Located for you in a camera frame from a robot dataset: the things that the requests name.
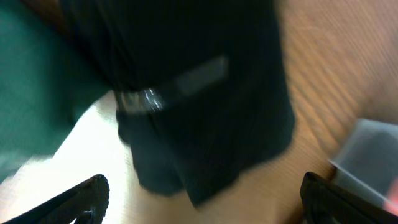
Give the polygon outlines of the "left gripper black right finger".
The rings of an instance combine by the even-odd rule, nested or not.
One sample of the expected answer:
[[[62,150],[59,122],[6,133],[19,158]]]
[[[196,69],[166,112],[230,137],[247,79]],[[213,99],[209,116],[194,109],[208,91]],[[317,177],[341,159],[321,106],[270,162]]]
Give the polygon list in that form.
[[[304,175],[300,196],[308,224],[397,224],[396,215],[313,172]]]

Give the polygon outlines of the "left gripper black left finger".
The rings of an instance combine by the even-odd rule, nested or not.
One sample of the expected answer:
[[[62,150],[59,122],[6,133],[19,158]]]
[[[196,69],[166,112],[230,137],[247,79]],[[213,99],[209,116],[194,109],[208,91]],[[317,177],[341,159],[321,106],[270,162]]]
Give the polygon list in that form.
[[[108,180],[97,174],[4,224],[101,224],[108,205]]]

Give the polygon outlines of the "dark green garment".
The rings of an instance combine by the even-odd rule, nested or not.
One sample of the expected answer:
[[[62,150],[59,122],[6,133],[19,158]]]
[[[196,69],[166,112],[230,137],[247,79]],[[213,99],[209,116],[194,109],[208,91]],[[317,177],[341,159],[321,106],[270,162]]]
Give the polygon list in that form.
[[[55,154],[108,92],[90,64],[17,0],[1,1],[1,179]]]

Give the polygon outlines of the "black garment with tape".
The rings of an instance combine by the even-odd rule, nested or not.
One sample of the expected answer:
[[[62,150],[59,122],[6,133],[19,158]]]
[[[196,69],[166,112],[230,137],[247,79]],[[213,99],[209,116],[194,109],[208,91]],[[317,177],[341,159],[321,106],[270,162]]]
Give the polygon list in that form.
[[[114,90],[146,190],[199,207],[287,149],[294,129],[277,6],[265,0],[60,1]]]

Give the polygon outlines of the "pink garment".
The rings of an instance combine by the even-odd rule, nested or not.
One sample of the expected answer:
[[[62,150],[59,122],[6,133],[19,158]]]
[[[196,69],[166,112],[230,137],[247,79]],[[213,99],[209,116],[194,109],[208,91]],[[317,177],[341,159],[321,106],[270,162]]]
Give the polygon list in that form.
[[[118,136],[111,91],[85,111],[53,156],[29,159],[1,183],[1,222],[96,174],[103,174],[110,188],[104,223],[141,223],[133,199],[132,155]]]

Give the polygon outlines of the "clear plastic storage bin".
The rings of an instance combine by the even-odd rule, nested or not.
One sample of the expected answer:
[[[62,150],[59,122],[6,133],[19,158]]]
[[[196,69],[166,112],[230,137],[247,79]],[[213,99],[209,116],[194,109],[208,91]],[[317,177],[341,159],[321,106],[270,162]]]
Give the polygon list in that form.
[[[361,119],[330,163],[333,183],[397,215],[397,125]]]

